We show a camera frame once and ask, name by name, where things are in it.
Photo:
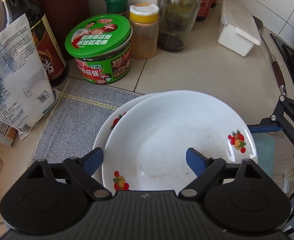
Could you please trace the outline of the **white plate fruit print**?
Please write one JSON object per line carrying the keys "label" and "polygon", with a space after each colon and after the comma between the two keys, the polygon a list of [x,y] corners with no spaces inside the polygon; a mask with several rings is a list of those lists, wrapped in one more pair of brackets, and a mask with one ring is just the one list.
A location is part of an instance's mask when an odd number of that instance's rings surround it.
{"label": "white plate fruit print", "polygon": [[126,114],[132,107],[139,104],[140,102],[152,97],[156,96],[158,93],[152,93],[152,94],[146,94],[139,96],[135,99],[132,99],[128,101],[127,103],[123,104],[119,108],[117,108],[103,123],[101,126],[98,135],[95,138],[95,142],[93,145],[93,149],[95,148],[101,148],[102,150],[105,149],[106,143],[108,141],[108,138],[112,132],[112,129],[117,124],[117,122],[122,118],[124,114]]}

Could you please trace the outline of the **grey checked cloth mat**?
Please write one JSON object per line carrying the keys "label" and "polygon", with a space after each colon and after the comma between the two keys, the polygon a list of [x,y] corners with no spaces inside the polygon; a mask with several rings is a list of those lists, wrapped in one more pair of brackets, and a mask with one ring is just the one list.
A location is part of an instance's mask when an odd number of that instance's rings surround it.
{"label": "grey checked cloth mat", "polygon": [[40,133],[30,163],[61,163],[89,153],[101,126],[138,94],[87,81],[69,79]]}

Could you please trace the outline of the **white plastic lidded box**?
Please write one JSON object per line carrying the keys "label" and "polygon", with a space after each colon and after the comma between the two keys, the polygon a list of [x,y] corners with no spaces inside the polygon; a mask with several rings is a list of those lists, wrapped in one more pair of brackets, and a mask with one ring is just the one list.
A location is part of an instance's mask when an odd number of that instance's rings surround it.
{"label": "white plastic lidded box", "polygon": [[233,0],[222,0],[218,44],[246,57],[261,42],[252,13]]}

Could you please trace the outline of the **white powder bag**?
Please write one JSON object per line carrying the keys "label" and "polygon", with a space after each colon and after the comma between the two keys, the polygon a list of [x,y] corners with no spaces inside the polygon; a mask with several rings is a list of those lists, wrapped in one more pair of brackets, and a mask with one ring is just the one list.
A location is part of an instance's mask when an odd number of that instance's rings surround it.
{"label": "white powder bag", "polygon": [[0,79],[0,121],[24,139],[59,97],[40,61],[26,15],[0,32]]}

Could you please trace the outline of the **red label sauce bottle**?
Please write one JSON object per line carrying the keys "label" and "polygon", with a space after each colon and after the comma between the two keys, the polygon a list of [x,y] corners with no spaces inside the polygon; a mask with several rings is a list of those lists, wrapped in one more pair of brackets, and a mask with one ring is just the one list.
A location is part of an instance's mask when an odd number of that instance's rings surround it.
{"label": "red label sauce bottle", "polygon": [[204,21],[207,18],[209,11],[210,11],[212,1],[213,0],[201,0],[200,1],[200,9],[199,9],[199,12],[197,13],[197,17],[196,17],[197,21]]}

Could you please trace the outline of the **clear glass bottle red cap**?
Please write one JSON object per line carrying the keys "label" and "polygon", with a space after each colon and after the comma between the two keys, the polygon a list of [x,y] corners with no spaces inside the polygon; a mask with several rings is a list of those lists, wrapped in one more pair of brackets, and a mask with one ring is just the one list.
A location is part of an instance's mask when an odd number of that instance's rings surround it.
{"label": "clear glass bottle red cap", "polygon": [[159,0],[157,46],[165,51],[182,51],[196,21],[200,0]]}

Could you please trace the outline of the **green lid sauce tub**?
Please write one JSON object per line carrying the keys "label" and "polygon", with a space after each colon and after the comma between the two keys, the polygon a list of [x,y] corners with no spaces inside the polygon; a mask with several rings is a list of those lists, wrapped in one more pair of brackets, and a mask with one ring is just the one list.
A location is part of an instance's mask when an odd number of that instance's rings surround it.
{"label": "green lid sauce tub", "polygon": [[131,67],[132,28],[117,14],[84,20],[65,39],[65,48],[85,80],[108,84],[121,79]]}

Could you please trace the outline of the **yellow cap spice jar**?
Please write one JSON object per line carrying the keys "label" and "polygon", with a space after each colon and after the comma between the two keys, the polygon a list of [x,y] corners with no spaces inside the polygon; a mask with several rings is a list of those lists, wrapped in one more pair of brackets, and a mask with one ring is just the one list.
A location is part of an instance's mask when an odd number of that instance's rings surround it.
{"label": "yellow cap spice jar", "polygon": [[130,6],[132,57],[149,59],[156,55],[158,13],[159,7],[155,4],[140,3]]}

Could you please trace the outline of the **dark red knife block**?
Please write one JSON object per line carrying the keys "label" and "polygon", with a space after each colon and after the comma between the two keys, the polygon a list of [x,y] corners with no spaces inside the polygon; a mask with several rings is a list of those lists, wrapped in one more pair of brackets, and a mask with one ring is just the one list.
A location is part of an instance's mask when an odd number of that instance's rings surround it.
{"label": "dark red knife block", "polygon": [[35,1],[43,7],[64,58],[71,60],[72,57],[64,46],[65,39],[77,24],[90,17],[88,0]]}

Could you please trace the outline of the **green cap spice jar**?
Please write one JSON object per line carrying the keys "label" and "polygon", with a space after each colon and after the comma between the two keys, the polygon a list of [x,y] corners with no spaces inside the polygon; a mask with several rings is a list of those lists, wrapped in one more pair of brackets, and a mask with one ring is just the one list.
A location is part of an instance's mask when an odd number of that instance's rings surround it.
{"label": "green cap spice jar", "polygon": [[106,12],[129,18],[129,0],[105,0]]}

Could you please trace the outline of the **dark soy sauce bottle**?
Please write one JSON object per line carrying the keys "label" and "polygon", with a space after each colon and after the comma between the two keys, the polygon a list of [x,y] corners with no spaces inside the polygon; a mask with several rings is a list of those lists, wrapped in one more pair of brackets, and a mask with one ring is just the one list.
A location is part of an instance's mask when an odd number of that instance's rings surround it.
{"label": "dark soy sauce bottle", "polygon": [[29,21],[32,38],[52,87],[58,86],[68,74],[66,61],[52,32],[44,9],[34,0],[1,0],[5,10],[4,26],[21,15]]}

